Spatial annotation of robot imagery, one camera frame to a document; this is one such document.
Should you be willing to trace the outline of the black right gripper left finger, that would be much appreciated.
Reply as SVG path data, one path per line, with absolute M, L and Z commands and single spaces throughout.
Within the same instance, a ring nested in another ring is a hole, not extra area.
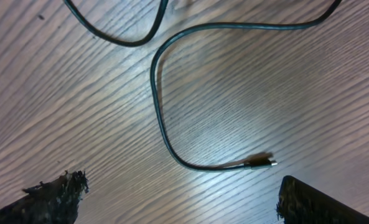
M 79 170 L 22 191 L 25 197 L 0 209 L 0 224 L 73 224 L 89 186 L 85 172 Z

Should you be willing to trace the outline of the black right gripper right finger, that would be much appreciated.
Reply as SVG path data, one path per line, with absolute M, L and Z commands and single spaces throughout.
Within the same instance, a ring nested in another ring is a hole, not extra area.
M 287 175 L 281 182 L 278 219 L 285 224 L 369 224 L 369 217 Z

